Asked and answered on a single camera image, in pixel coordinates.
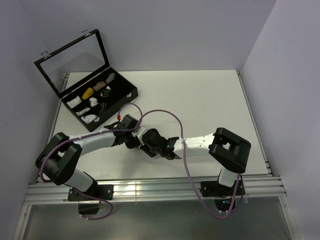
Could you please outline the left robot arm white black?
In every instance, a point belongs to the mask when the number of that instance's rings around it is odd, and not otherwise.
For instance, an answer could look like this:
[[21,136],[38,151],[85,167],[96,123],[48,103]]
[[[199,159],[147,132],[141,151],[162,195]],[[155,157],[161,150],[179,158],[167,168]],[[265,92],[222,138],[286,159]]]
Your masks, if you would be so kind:
[[39,176],[46,175],[57,186],[66,185],[86,200],[101,195],[97,181],[77,169],[80,157],[102,148],[111,148],[134,139],[138,120],[127,114],[121,121],[86,135],[55,134],[35,160]]

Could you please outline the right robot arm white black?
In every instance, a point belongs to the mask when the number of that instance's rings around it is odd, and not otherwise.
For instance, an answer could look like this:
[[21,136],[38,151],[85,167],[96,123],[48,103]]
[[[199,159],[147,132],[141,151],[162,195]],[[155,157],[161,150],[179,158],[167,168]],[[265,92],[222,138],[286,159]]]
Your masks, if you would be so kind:
[[216,183],[216,189],[222,195],[229,194],[238,175],[245,173],[252,146],[248,140],[223,127],[208,135],[168,139],[155,128],[146,130],[142,127],[134,136],[139,140],[140,148],[152,158],[156,155],[167,160],[212,156],[222,165]]

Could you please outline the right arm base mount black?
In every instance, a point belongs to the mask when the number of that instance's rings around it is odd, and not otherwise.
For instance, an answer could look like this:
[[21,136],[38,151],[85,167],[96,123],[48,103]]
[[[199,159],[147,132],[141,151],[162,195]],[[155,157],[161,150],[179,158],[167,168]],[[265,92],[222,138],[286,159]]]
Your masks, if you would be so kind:
[[220,185],[217,180],[215,181],[201,181],[200,193],[204,198],[218,198],[214,200],[215,206],[218,210],[226,212],[231,205],[235,184],[232,187]]

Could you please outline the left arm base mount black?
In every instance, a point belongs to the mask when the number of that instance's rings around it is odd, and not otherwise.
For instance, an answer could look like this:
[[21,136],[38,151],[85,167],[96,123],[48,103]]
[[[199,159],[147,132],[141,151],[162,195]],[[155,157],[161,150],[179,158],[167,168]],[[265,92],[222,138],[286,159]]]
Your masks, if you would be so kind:
[[[70,187],[67,200],[69,202],[78,202],[78,213],[82,218],[88,220],[100,220],[111,215],[114,210],[113,199],[114,186],[112,184],[100,185],[94,183],[87,191],[80,191],[74,187]],[[105,215],[98,216],[102,206],[108,205]]]

